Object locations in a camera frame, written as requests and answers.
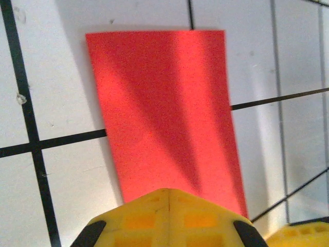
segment small debris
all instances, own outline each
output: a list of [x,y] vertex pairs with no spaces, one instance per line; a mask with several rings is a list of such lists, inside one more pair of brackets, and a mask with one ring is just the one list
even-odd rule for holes
[[14,16],[15,18],[22,24],[26,23],[26,14],[23,9],[20,9],[19,7],[13,8]]
[[23,105],[27,102],[26,97],[20,93],[17,93],[16,100],[20,105]]

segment white floor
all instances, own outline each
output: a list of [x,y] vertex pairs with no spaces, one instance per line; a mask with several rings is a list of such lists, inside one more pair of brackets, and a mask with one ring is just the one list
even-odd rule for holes
[[[12,4],[41,140],[104,128],[86,32],[189,29],[186,0]],[[282,95],[321,89],[321,54],[329,78],[329,9],[302,0],[275,0],[279,68],[270,0],[193,0],[193,11],[197,29],[226,31],[231,104],[277,97],[278,79]],[[28,137],[2,16],[0,53],[3,148],[27,143]],[[250,218],[285,197],[282,144],[288,193],[326,168],[322,94],[282,102],[283,143],[277,102],[232,115]],[[122,203],[107,140],[49,148],[43,156],[61,243],[69,246],[89,219]],[[1,158],[0,166],[0,246],[50,246],[31,154]],[[326,175],[288,199],[291,221],[328,216]],[[285,223],[282,203],[255,226],[268,236]]]

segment red rectangle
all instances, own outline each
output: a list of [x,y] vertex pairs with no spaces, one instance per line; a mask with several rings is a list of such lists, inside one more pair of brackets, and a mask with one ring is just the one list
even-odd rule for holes
[[86,37],[124,200],[178,188],[246,216],[224,32]]

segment yellow plastic part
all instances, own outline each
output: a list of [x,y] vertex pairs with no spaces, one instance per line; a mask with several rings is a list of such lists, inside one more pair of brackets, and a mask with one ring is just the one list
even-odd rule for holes
[[177,189],[159,189],[92,219],[106,226],[95,247],[243,247],[233,222],[251,222]]
[[269,247],[326,247],[329,246],[329,224],[312,222],[295,226],[285,226],[270,236]]

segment red foam sheet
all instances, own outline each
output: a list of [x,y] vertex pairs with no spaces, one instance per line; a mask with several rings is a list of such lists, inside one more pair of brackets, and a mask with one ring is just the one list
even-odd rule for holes
[[224,32],[86,37],[125,202],[179,188],[246,216]]

